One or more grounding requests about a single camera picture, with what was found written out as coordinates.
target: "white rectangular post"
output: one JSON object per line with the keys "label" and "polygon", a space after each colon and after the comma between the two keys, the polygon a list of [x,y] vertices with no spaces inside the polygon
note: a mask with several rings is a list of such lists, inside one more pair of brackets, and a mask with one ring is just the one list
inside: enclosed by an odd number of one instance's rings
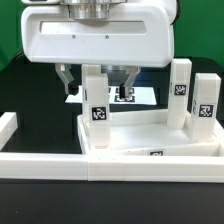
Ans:
{"label": "white rectangular post", "polygon": [[167,126],[181,129],[187,113],[192,63],[189,59],[173,59],[170,73]]}
{"label": "white rectangular post", "polygon": [[100,65],[82,65],[83,124],[91,149],[110,147],[108,77]]}
{"label": "white rectangular post", "polygon": [[196,74],[189,129],[192,142],[212,140],[220,85],[217,74]]}

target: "white platform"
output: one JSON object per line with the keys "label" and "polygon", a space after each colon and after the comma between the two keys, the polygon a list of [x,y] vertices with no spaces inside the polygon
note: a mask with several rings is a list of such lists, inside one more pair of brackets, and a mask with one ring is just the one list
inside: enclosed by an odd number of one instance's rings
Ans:
{"label": "white platform", "polygon": [[[154,114],[153,111],[142,113]],[[123,121],[123,126],[127,125],[125,119],[120,115],[121,113],[112,115],[115,130],[120,125],[120,120]],[[159,117],[163,117],[165,119],[166,110],[157,111],[154,115],[156,115],[154,118],[158,119]],[[1,125],[1,139],[2,133],[6,133],[5,131],[9,130],[9,126],[7,125],[13,124],[12,126],[14,128],[17,127],[15,118],[15,114],[11,114],[11,119],[7,121],[5,115],[0,118],[0,124],[5,122],[4,126]],[[160,142],[157,145],[153,145],[153,148],[143,147],[140,150],[139,148],[137,150],[134,148],[130,150],[127,148],[119,149],[114,144],[114,149],[107,150],[105,153],[90,153],[89,151],[85,155],[2,152],[0,153],[0,178],[86,181],[224,182],[224,131],[222,127],[216,122],[213,141],[209,144],[197,143],[192,145],[187,142],[187,126],[188,118],[186,119],[186,130],[184,129],[178,133],[181,139],[177,141],[177,144],[174,144],[175,138],[170,135],[170,138],[165,140],[165,143],[169,144],[167,147],[164,147],[164,142]],[[161,136],[167,131],[165,127],[162,129],[163,132],[160,132]],[[153,135],[155,136],[155,133],[151,132],[150,136],[153,137]],[[83,137],[81,139],[83,141],[82,147],[87,147],[88,142],[86,140],[88,138]],[[178,151],[180,145],[186,146],[181,153]],[[150,152],[158,148],[164,149],[165,156],[150,156]],[[191,154],[194,152],[195,156],[189,156],[189,154],[186,156],[190,151]]]}

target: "white tray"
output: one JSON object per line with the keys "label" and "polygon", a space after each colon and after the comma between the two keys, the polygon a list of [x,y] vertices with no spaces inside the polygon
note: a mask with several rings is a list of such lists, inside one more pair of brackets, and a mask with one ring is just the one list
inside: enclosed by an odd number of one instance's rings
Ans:
{"label": "white tray", "polygon": [[[181,130],[168,128],[167,110],[111,113],[111,148],[91,150],[82,116],[78,132],[83,154],[122,154],[141,156],[218,156],[220,140],[214,133],[211,142],[192,143],[188,129],[190,114]],[[216,122],[215,132],[222,133]]]}

